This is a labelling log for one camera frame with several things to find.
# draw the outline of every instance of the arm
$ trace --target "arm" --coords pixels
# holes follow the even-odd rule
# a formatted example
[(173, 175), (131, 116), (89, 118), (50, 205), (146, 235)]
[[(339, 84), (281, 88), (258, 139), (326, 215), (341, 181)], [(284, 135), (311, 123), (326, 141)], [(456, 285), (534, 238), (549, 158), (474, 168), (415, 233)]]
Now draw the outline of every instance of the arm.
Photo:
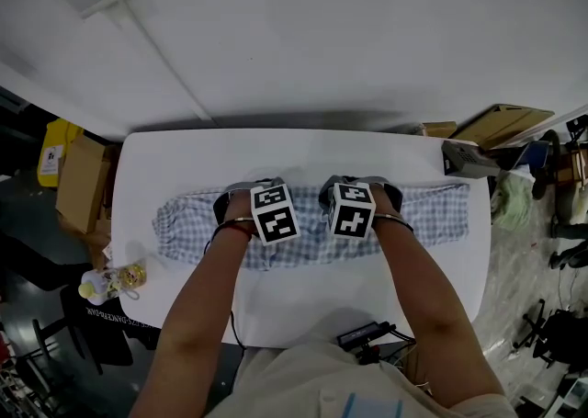
[[(400, 215), (383, 189), (372, 187), (372, 193), (376, 212)], [(456, 291), (435, 260), (401, 224), (380, 220), (375, 230), (435, 400), (451, 407), (486, 393), (504, 395)]]
[[(236, 193), (226, 220), (250, 212), (249, 192)], [(204, 412), (248, 242), (245, 233), (224, 229), (210, 244), (167, 314), (131, 418), (183, 418)]]

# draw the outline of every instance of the white paper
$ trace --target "white paper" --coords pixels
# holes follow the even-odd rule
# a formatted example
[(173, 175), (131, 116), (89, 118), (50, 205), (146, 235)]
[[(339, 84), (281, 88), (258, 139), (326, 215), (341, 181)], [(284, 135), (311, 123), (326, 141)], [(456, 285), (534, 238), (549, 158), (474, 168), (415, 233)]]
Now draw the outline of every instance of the white paper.
[(106, 248), (102, 250), (102, 253), (106, 258), (108, 258), (109, 261), (112, 260), (112, 242), (110, 242)]
[(40, 162), (40, 175), (57, 175), (59, 159), (63, 153), (62, 145), (47, 147)]

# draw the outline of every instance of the hand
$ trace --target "hand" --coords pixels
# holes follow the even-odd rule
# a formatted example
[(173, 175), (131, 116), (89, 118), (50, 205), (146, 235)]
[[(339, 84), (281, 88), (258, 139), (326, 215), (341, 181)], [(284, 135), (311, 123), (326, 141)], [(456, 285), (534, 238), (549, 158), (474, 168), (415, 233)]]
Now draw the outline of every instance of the hand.
[(376, 213), (377, 214), (390, 214), (392, 216), (401, 217), (400, 213), (392, 206), (390, 198), (384, 191), (384, 188), (380, 185), (370, 185), (371, 195), (374, 197), (376, 202)]
[(224, 219), (233, 220), (238, 217), (252, 217), (251, 216), (251, 194), (249, 191), (235, 191), (231, 194), (229, 207), (224, 214)]

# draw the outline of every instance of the table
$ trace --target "table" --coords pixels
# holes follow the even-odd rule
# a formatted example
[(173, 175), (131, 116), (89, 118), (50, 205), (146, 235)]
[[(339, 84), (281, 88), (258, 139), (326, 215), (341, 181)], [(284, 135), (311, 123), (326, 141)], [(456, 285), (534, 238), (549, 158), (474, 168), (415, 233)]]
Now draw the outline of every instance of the table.
[[(175, 130), (131, 134), (114, 189), (114, 265), (147, 264), (140, 298), (121, 296), (133, 320), (161, 327), (192, 265), (157, 253), (156, 210), (174, 196), (206, 187), (279, 175), (290, 185), (321, 185), (331, 175), (381, 175), (392, 183), (470, 185), (469, 236), (428, 251), (441, 266), (471, 320), (478, 314), (490, 258), (488, 187), (443, 174), (441, 139), (342, 130)], [(233, 299), (245, 345), (291, 347), (332, 341), (371, 321), (410, 333), (383, 254), (322, 266), (241, 269)], [(382, 343), (392, 341), (387, 335)], [(231, 326), (223, 342), (236, 344)]]

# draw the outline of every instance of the blue checkered shirt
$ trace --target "blue checkered shirt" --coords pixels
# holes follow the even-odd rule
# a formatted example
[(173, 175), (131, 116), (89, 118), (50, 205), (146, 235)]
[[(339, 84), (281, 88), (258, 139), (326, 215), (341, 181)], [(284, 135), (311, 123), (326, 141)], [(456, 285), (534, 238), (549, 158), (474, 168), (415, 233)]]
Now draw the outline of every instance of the blue checkered shirt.
[[(401, 214), (423, 246), (454, 242), (468, 235), (469, 185), (398, 188), (404, 195)], [(327, 214), (318, 203), (320, 190), (320, 186), (291, 187), (301, 236), (270, 246), (263, 246), (254, 237), (242, 267), (266, 271), (274, 267), (326, 265), (378, 253), (379, 242), (373, 231), (365, 241), (329, 235)], [(159, 254), (197, 265), (217, 227), (212, 204), (222, 191), (194, 191), (170, 199), (159, 208), (153, 220)]]

